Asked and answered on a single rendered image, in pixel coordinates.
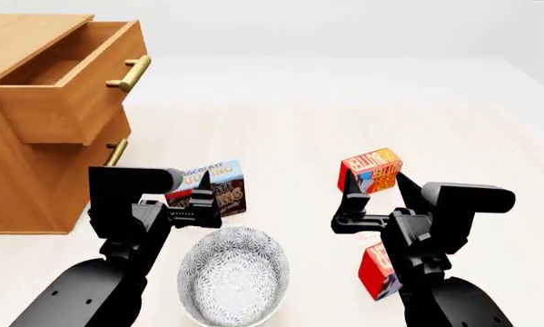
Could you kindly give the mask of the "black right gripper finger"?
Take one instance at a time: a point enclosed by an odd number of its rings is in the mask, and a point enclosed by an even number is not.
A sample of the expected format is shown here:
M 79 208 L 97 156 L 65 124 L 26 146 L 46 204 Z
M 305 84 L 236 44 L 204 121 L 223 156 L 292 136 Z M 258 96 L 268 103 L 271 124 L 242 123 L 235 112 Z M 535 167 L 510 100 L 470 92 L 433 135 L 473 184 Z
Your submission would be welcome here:
M 354 174 L 348 169 L 345 174 L 339 213 L 366 214 L 365 207 L 370 198 L 371 197 L 368 194 L 361 192 Z
M 396 181 L 405 207 L 414 212 L 423 212 L 424 199 L 421 195 L 421 187 L 401 172 L 396 173 Z

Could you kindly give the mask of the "red orange butter box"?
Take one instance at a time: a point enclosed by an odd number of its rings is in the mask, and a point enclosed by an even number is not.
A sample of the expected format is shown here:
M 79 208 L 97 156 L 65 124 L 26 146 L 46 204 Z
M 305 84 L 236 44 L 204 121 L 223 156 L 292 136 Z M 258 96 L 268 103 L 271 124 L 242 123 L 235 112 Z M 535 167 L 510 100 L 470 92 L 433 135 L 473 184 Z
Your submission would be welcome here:
M 382 243 L 364 250 L 358 277 L 375 302 L 396 293 L 401 288 Z
M 389 148 L 358 154 L 341 161 L 337 185 L 344 192 L 346 172 L 351 171 L 362 193 L 376 193 L 395 185 L 402 166 L 400 157 Z

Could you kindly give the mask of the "wooden closed drawer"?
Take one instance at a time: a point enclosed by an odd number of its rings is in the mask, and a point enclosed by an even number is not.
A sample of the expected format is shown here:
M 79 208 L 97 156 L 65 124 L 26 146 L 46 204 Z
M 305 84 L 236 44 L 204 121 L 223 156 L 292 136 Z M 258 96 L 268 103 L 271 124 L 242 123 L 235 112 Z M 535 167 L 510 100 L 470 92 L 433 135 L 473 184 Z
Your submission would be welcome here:
M 116 144 L 123 138 L 128 138 L 131 134 L 131 127 L 128 122 L 124 107 L 116 106 L 117 111 L 110 121 L 104 125 L 102 131 L 96 136 L 90 146 L 84 148 L 81 163 L 85 168 L 94 165 L 104 165 L 111 149 L 107 149 L 107 144 Z

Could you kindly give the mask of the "wooden cabinet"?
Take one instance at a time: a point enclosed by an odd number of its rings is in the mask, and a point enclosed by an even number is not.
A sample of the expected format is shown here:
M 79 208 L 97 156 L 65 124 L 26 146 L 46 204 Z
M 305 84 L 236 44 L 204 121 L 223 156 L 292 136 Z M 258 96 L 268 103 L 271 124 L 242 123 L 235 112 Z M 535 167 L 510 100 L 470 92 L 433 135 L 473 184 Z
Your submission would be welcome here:
M 0 14 L 0 78 L 90 21 L 92 15 Z M 25 144 L 0 111 L 0 233 L 72 231 L 89 201 L 91 166 L 81 157 L 90 145 Z

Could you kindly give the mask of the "wooden open drawer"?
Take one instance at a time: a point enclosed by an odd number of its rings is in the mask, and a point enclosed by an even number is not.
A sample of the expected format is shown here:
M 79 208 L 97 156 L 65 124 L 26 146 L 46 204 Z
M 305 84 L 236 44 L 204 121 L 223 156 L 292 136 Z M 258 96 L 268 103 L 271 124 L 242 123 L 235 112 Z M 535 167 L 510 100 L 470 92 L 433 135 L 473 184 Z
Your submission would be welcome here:
M 130 93 L 105 82 L 143 55 L 138 21 L 90 21 L 0 78 L 0 111 L 25 144 L 91 144 Z

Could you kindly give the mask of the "chocolate pudding box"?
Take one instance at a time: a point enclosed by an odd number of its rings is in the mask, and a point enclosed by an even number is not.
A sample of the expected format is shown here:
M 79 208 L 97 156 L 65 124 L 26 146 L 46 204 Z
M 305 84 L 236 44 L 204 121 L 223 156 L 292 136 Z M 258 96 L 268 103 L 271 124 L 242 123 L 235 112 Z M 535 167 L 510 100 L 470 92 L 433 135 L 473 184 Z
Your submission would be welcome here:
M 205 172 L 209 172 L 211 188 L 217 200 L 221 217 L 246 212 L 244 174 L 239 160 L 213 163 L 183 171 L 183 183 L 165 195 L 170 206 L 186 207 L 192 190 L 196 189 Z

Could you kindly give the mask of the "white patterned bowl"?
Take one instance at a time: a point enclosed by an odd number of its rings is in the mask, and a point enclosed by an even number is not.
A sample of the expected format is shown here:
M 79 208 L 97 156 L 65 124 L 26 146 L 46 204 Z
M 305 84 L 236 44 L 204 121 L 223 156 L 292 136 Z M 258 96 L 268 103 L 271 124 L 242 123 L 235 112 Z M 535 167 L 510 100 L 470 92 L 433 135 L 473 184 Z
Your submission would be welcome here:
M 201 327 L 259 327 L 282 304 L 290 266 L 281 245 L 254 228 L 207 234 L 184 256 L 177 292 Z

